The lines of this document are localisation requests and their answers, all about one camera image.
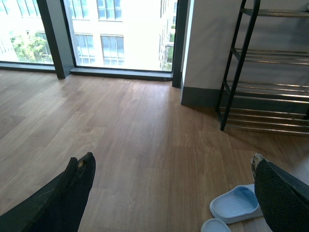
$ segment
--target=white wall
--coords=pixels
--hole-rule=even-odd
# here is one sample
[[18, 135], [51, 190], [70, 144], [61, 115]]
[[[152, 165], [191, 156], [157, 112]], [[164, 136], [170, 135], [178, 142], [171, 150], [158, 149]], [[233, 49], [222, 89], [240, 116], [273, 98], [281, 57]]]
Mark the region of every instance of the white wall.
[[[247, 8], [252, 7], [253, 0], [247, 2]], [[220, 88], [240, 3], [241, 0], [194, 1], [183, 72], [185, 87]], [[309, 0], [261, 0], [260, 9], [306, 10], [308, 4]], [[245, 26], [241, 27], [240, 37], [245, 30]], [[309, 52], [308, 35], [308, 19], [258, 17], [250, 47]], [[308, 76], [308, 68], [301, 66], [245, 63], [241, 78], [260, 81], [272, 78], [274, 82], [309, 85]]]

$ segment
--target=tree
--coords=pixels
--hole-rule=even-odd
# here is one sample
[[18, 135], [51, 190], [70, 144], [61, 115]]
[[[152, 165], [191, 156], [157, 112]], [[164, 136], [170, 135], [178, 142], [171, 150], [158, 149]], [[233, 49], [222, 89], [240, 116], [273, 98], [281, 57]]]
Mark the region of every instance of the tree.
[[52, 63], [51, 55], [46, 53], [47, 41], [37, 33], [29, 33], [28, 36], [16, 35], [11, 42], [17, 58], [26, 63]]

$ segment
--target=window sill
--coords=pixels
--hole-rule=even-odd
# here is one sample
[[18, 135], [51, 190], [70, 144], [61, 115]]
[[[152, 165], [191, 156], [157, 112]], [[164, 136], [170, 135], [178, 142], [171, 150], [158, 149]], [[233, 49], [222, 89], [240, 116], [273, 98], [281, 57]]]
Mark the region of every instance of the window sill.
[[43, 72], [43, 73], [56, 72], [55, 67], [53, 65], [12, 63], [5, 61], [0, 61], [0, 70], [16, 70], [16, 71]]
[[95, 69], [95, 68], [74, 68], [70, 71], [74, 75], [101, 76], [111, 78], [136, 79], [147, 81], [171, 81], [171, 72], [156, 71], [133, 71], [123, 69]]

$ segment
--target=floor-to-ceiling window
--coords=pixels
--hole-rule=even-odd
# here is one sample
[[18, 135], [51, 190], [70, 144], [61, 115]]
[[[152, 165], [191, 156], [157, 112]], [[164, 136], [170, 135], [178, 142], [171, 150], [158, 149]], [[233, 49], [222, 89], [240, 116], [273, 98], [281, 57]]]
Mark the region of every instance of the floor-to-ceiling window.
[[64, 0], [77, 66], [171, 71], [177, 0]]
[[36, 0], [0, 0], [0, 61], [53, 64]]

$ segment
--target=slipper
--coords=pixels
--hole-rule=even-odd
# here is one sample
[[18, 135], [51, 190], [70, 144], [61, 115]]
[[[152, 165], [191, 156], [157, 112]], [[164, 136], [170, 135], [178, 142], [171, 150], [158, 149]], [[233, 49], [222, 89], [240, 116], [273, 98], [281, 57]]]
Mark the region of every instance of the slipper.
[[221, 220], [212, 218], [204, 222], [201, 232], [231, 232], [231, 230]]
[[212, 200], [210, 210], [215, 218], [224, 223], [234, 223], [263, 216], [254, 193], [254, 184], [239, 185]]

